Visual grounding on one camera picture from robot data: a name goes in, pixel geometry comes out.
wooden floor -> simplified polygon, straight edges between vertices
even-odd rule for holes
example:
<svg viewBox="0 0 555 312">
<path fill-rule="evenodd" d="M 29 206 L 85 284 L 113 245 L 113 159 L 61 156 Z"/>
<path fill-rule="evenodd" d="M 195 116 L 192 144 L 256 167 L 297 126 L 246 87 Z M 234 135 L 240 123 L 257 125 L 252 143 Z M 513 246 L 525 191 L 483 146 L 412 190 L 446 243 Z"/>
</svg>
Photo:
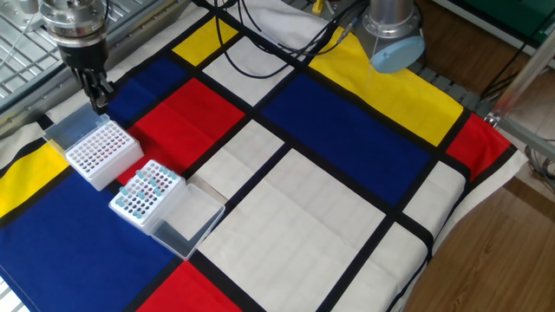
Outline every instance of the wooden floor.
<svg viewBox="0 0 555 312">
<path fill-rule="evenodd" d="M 425 17 L 428 66 L 475 93 L 516 52 L 431 1 L 417 3 Z M 521 56 L 509 72 L 526 59 Z M 555 101 L 555 74 L 535 85 L 521 105 Z M 555 137 L 550 126 L 555 108 L 542 109 L 531 113 L 541 119 L 523 111 L 517 117 Z M 526 177 L 511 180 L 457 224 L 416 284 L 405 312 L 555 311 L 555 196 L 550 198 L 540 183 L 530 184 Z"/>
</svg>

white cable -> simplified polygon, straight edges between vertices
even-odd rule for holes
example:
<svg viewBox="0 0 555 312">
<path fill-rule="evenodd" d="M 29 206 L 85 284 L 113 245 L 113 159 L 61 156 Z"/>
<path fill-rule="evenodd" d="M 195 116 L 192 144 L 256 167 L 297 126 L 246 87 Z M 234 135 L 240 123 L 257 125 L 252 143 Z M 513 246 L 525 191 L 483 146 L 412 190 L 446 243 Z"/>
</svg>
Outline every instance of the white cable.
<svg viewBox="0 0 555 312">
<path fill-rule="evenodd" d="M 13 53 L 13 51 L 16 49 L 16 45 L 19 43 L 19 40 L 25 36 L 25 33 L 27 33 L 27 29 L 29 29 L 29 26 L 33 23 L 33 18 L 35 17 L 35 14 L 33 14 L 33 16 L 31 17 L 31 19 L 29 20 L 29 22 L 27 23 L 27 26 L 25 26 L 25 29 L 23 30 L 23 32 L 21 33 L 21 35 L 19 35 L 19 37 L 16 39 L 16 41 L 14 42 L 14 45 L 11 47 L 10 51 L 8 51 L 8 54 L 6 55 L 6 57 L 3 59 L 3 61 L 0 63 L 0 69 L 2 69 L 2 66 L 8 61 L 8 59 L 10 58 L 11 54 Z"/>
</svg>

clear plastic lid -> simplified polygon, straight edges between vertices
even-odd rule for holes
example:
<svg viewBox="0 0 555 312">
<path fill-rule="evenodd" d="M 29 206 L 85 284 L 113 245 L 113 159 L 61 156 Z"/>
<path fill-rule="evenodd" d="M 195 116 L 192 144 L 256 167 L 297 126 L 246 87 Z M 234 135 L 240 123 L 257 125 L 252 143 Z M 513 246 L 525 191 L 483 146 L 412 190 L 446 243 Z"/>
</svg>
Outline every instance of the clear plastic lid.
<svg viewBox="0 0 555 312">
<path fill-rule="evenodd" d="M 106 114 L 97 115 L 90 104 L 83 105 L 57 125 L 52 125 L 44 132 L 44 139 L 60 154 L 79 143 L 83 138 L 106 124 L 110 118 Z"/>
<path fill-rule="evenodd" d="M 224 211 L 225 207 L 218 200 L 189 184 L 185 199 L 164 214 L 151 235 L 174 254 L 188 260 Z"/>
</svg>

red square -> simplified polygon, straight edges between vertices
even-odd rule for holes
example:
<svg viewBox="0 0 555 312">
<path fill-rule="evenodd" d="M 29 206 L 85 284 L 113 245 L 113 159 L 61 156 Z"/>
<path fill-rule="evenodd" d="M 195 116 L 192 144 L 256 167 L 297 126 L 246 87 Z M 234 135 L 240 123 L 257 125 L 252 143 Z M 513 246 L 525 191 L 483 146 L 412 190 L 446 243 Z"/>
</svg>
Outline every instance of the red square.
<svg viewBox="0 0 555 312">
<path fill-rule="evenodd" d="M 477 115 L 471 114 L 447 149 L 447 154 L 470 169 L 470 181 L 473 181 L 510 145 L 511 142 L 501 133 L 495 131 Z"/>
<path fill-rule="evenodd" d="M 150 159 L 182 173 L 243 115 L 207 86 L 190 80 L 129 128 L 145 156 L 118 180 L 125 185 Z"/>
<path fill-rule="evenodd" d="M 189 262 L 184 262 L 138 311 L 239 312 L 240 309 Z"/>
</svg>

tablecloth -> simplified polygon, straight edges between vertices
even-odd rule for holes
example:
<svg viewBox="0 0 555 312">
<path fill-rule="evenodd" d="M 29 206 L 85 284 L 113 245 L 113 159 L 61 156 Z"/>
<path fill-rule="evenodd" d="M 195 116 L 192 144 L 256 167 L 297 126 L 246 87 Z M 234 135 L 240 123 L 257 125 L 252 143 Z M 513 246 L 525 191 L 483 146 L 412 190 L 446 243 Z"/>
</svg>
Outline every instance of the tablecloth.
<svg viewBox="0 0 555 312">
<path fill-rule="evenodd" d="M 322 19 L 246 1 L 260 32 L 236 6 L 196 3 L 108 73 L 119 89 L 108 115 L 145 157 L 106 189 L 42 139 L 82 92 L 0 141 L 0 276 L 31 311 L 401 310 L 446 235 L 523 155 L 408 70 L 375 72 L 352 34 L 324 55 L 276 47 L 304 46 Z M 254 75 L 289 66 L 252 79 L 224 51 Z M 108 208 L 149 159 L 225 201 L 189 262 Z"/>
</svg>

